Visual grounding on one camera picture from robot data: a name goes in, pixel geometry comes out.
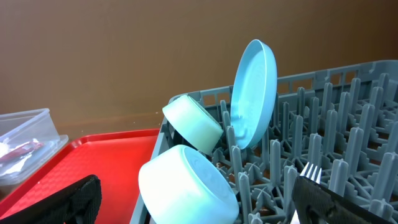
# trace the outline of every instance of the red surface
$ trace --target red surface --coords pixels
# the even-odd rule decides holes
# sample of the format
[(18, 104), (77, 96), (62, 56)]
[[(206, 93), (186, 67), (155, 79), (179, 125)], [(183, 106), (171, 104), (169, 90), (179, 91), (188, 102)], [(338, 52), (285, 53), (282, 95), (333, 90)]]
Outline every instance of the red surface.
[(0, 202), (1, 218), (95, 174), (103, 196), (96, 223), (129, 223), (139, 195), (138, 172), (149, 161), (158, 133), (97, 134), (71, 142)]

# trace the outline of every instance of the light blue plate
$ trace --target light blue plate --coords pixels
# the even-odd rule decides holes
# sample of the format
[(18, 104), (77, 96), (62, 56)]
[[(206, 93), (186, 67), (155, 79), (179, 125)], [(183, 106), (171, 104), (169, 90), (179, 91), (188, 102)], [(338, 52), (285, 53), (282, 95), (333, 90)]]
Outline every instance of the light blue plate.
[(236, 72), (231, 100), (231, 125), (241, 149), (257, 144), (269, 124), (277, 88), (276, 61), (260, 40), (246, 47)]

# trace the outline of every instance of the dish rack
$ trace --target dish rack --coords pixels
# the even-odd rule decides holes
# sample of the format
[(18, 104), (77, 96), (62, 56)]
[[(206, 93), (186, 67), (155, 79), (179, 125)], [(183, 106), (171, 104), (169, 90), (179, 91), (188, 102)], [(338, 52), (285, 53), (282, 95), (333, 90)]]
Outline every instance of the dish rack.
[[(398, 60), (280, 77), (265, 135), (242, 151), (232, 147), (233, 86), (188, 93), (224, 129), (212, 155), (204, 156), (236, 193), (240, 213), (235, 223), (283, 222), (292, 212), (287, 205), (295, 178), (307, 162), (322, 167), (322, 185), (397, 223), (397, 87)], [(164, 118), (152, 158), (177, 144), (191, 146)], [(140, 196), (131, 223), (148, 218)]]

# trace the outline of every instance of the white fork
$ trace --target white fork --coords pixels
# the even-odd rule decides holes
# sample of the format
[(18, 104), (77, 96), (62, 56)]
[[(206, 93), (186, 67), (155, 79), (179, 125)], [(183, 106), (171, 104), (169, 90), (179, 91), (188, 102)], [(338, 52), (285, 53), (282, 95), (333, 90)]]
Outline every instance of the white fork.
[[(300, 176), (304, 176), (304, 175), (305, 175), (305, 173), (306, 173), (307, 168), (308, 168), (309, 165), (310, 165), (310, 163), (308, 162), (308, 163), (305, 165), (305, 167), (304, 167), (303, 171), (301, 172)], [(307, 174), (305, 175), (306, 178), (310, 178), (311, 171), (312, 171), (312, 167), (313, 167), (313, 164), (311, 164), (311, 166), (310, 166), (310, 168), (309, 168)], [(312, 176), (311, 176), (311, 180), (312, 180), (312, 181), (315, 181), (317, 184), (319, 184), (319, 183), (321, 182), (322, 168), (319, 167), (318, 172), (317, 172), (317, 170), (318, 170), (318, 166), (315, 166), (315, 168), (314, 168), (314, 170), (313, 170), (313, 174), (312, 174)], [(293, 215), (293, 218), (292, 218), (292, 221), (290, 222), (290, 224), (300, 224), (299, 216), (297, 215), (297, 211), (294, 211), (294, 215)]]

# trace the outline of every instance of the brown background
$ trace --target brown background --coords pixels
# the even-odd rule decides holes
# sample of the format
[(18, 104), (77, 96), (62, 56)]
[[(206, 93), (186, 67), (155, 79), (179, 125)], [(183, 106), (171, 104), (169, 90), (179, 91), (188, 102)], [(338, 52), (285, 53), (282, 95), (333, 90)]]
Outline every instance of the brown background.
[(0, 113), (60, 134), (157, 127), (172, 96), (232, 85), (252, 39), (279, 76), (398, 58), (398, 1), (2, 0)]

